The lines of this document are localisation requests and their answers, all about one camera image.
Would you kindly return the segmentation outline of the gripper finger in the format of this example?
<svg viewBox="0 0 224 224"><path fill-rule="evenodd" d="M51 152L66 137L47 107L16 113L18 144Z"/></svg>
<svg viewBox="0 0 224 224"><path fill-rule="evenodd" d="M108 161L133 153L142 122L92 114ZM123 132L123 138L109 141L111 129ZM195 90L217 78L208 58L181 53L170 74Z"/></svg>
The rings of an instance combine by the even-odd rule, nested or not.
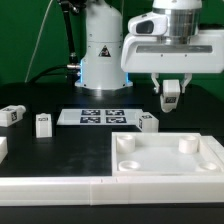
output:
<svg viewBox="0 0 224 224"><path fill-rule="evenodd" d="M180 83L182 93L185 93L186 87L190 83L191 80L192 80L192 74L191 73L185 73L184 78Z"/></svg>
<svg viewBox="0 0 224 224"><path fill-rule="evenodd" d="M154 91L156 94L160 92L160 84L158 82L159 73L151 73L151 80L154 84Z"/></svg>

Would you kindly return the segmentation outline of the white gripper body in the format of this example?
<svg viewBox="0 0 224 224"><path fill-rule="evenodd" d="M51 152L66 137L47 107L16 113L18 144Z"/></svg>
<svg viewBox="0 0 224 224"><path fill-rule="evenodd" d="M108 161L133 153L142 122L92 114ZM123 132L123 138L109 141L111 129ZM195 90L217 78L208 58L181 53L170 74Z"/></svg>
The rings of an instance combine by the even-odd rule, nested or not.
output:
<svg viewBox="0 0 224 224"><path fill-rule="evenodd" d="M224 30L201 30L189 44L166 45L150 36L128 34L121 68L129 73L221 73Z"/></svg>

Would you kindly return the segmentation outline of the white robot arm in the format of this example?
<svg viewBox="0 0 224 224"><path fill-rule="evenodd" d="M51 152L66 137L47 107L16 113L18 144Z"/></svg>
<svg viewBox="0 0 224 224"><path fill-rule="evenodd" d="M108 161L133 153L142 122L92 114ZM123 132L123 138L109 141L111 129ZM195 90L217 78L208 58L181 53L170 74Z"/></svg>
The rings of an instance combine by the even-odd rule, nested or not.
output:
<svg viewBox="0 0 224 224"><path fill-rule="evenodd" d="M121 13L105 0L57 0L62 8L70 65L77 87L97 92L123 89L130 73L224 71L224 30L198 26L202 0L154 0L152 10L128 22L122 34ZM69 15L86 14L86 54L75 53Z"/></svg>

